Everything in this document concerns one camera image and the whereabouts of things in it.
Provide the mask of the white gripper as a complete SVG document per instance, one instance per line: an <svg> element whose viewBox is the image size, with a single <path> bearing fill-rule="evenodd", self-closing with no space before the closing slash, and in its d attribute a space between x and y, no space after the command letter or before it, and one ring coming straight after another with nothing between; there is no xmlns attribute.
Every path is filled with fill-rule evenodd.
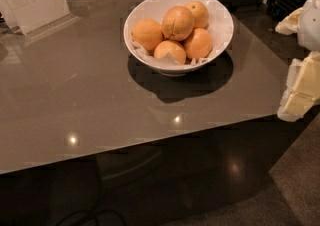
<svg viewBox="0 0 320 226"><path fill-rule="evenodd" d="M275 31L283 35L297 32L299 45L312 51L289 66L286 90L277 111L281 120L295 122L320 100L320 0L307 0L279 22Z"/></svg>

